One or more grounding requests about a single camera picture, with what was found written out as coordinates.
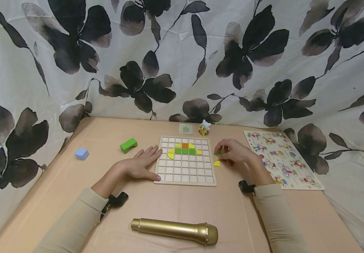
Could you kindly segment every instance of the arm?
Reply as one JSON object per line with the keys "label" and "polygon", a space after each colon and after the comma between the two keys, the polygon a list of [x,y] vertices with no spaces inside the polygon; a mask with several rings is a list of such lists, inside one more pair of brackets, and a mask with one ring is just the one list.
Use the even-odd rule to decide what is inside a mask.
{"label": "arm", "polygon": [[282,189],[267,172],[262,159],[240,142],[222,140],[215,153],[224,149],[220,159],[245,162],[256,185],[254,202],[265,225],[270,247],[274,253],[307,253],[308,247],[301,228],[294,216]]}
{"label": "arm", "polygon": [[100,214],[115,187],[129,175],[159,181],[160,176],[146,170],[162,153],[158,146],[139,151],[134,158],[115,163],[91,188],[81,195],[54,223],[34,253],[76,253],[89,232],[100,222]]}

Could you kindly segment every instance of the left hand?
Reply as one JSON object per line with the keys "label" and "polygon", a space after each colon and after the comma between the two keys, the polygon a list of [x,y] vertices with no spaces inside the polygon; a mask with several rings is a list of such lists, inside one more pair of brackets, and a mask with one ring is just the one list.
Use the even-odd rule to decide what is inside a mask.
{"label": "left hand", "polygon": [[121,160],[115,163],[112,168],[118,167],[125,174],[133,178],[146,178],[154,181],[161,181],[161,177],[148,171],[147,167],[157,160],[162,154],[162,149],[158,150],[158,145],[149,147],[147,150],[140,150],[133,158]]}

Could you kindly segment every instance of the cartoon character picture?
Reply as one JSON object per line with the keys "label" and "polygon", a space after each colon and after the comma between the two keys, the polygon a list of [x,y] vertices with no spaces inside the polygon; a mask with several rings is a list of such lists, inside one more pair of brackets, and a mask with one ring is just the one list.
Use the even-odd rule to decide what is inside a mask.
{"label": "cartoon character picture", "polygon": [[287,167],[286,165],[284,165],[283,163],[278,163],[279,164],[279,167],[282,169],[282,172],[283,172],[283,175],[286,177],[286,178],[290,178],[291,175],[293,176],[298,176],[298,173],[297,171],[295,170],[290,170],[289,167]]}
{"label": "cartoon character picture", "polygon": [[316,183],[314,179],[312,179],[310,176],[306,176],[305,178],[300,179],[301,183],[308,183],[312,186],[315,186],[317,188],[321,188],[321,185],[319,183]]}
{"label": "cartoon character picture", "polygon": [[299,160],[290,161],[293,166],[297,166],[301,169],[307,168],[305,164],[302,164]]}
{"label": "cartoon character picture", "polygon": [[282,133],[272,133],[274,137],[286,138]]}
{"label": "cartoon character picture", "polygon": [[255,138],[255,139],[258,140],[259,136],[260,136],[259,133],[253,133],[253,134],[248,133],[248,138]]}
{"label": "cartoon character picture", "polygon": [[199,133],[201,133],[202,136],[204,136],[209,130],[210,130],[211,123],[206,122],[203,120],[203,122],[200,124]]}
{"label": "cartoon character picture", "polygon": [[267,145],[276,143],[276,141],[274,139],[272,139],[272,138],[264,138],[264,139],[265,139]]}
{"label": "cartoon character picture", "polygon": [[288,149],[288,150],[293,150],[293,148],[290,145],[279,145],[279,147]]}
{"label": "cartoon character picture", "polygon": [[267,147],[264,147],[264,146],[261,146],[261,145],[258,145],[258,146],[253,146],[252,147],[254,149],[255,152],[259,152],[259,151],[265,151],[267,150]]}
{"label": "cartoon character picture", "polygon": [[277,155],[277,156],[280,156],[280,157],[284,157],[284,154],[282,151],[270,151],[270,154],[271,155]]}
{"label": "cartoon character picture", "polygon": [[272,169],[272,170],[277,170],[276,165],[275,165],[274,163],[272,163],[269,159],[266,159],[266,160],[263,162],[263,165],[264,165],[265,167],[268,167],[268,168]]}
{"label": "cartoon character picture", "polygon": [[285,179],[282,179],[280,176],[275,176],[274,177],[274,182],[276,184],[280,184],[283,187],[287,186],[287,184],[288,184],[287,181]]}

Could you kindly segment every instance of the hand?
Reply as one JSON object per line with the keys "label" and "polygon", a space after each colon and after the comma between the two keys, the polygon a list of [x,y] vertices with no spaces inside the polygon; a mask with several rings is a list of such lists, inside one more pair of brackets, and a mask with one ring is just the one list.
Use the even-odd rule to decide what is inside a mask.
{"label": "hand", "polygon": [[125,174],[133,178],[146,178],[154,181],[161,181],[161,177],[147,170],[147,167],[157,160],[162,154],[162,149],[158,146],[149,147],[147,150],[140,150],[133,158],[121,160],[115,163],[113,167],[119,168]]}
{"label": "hand", "polygon": [[262,163],[262,160],[258,155],[235,139],[223,139],[220,141],[214,150],[214,154],[221,151],[223,147],[224,154],[220,155],[220,160],[231,159],[234,162],[248,162],[254,160],[255,162]]}

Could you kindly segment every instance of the microphone grille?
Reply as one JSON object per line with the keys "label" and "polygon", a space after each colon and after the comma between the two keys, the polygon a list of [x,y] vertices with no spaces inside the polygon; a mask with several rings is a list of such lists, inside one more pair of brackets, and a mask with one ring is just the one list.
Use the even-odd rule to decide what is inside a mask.
{"label": "microphone grille", "polygon": [[218,242],[218,229],[216,226],[208,224],[207,225],[209,231],[209,239],[207,241],[207,245],[213,245]]}

